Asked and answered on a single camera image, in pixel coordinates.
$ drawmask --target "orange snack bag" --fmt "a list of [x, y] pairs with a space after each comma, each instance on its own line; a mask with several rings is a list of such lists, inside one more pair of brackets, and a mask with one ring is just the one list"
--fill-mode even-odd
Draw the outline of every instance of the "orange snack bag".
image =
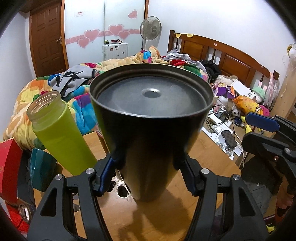
[[245, 115], [249, 112], [255, 112], [257, 114], [263, 115], [263, 110], [259, 104], [249, 97], [240, 95], [233, 100], [233, 103], [235, 103], [236, 107], [241, 109]]

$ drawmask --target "headboard panel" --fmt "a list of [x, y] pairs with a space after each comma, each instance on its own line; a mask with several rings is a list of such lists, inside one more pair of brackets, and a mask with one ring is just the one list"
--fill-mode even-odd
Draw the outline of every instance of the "headboard panel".
[[[261, 79], [264, 76], [270, 77], [269, 70], [248, 54], [227, 44], [198, 35], [175, 34], [174, 30], [170, 30], [168, 52], [174, 48], [174, 38], [176, 38], [176, 35], [177, 42], [175, 46], [178, 46], [179, 39], [181, 39], [180, 53], [188, 54], [193, 60], [200, 61], [206, 59], [210, 47], [214, 48], [212, 59], [215, 57], [216, 50], [221, 51], [219, 69], [222, 74], [226, 76], [236, 75], [246, 87], [250, 86], [256, 71], [262, 73]], [[279, 74], [275, 71], [274, 78], [277, 80], [278, 77]]]

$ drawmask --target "white bottle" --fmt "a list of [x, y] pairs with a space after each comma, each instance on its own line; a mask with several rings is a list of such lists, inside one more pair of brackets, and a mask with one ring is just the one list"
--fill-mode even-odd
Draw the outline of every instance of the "white bottle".
[[228, 103], [227, 98], [225, 98], [223, 95], [219, 96], [214, 107], [214, 113], [216, 113], [219, 110], [220, 106], [225, 106], [227, 108], [227, 103]]

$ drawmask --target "hand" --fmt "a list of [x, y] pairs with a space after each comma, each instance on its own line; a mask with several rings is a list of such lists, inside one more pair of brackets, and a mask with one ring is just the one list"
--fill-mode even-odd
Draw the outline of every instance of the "hand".
[[292, 205], [294, 195], [287, 193], [288, 181], [286, 177], [283, 177], [283, 182], [281, 183], [277, 195], [276, 204], [281, 209], [286, 209], [288, 206]]

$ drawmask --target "green bottle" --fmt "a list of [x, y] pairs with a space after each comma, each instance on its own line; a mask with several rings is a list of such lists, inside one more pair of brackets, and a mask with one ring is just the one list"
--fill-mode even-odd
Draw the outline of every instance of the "green bottle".
[[27, 109], [32, 129], [45, 148], [73, 176], [94, 167], [97, 159], [82, 137], [58, 91], [38, 97]]

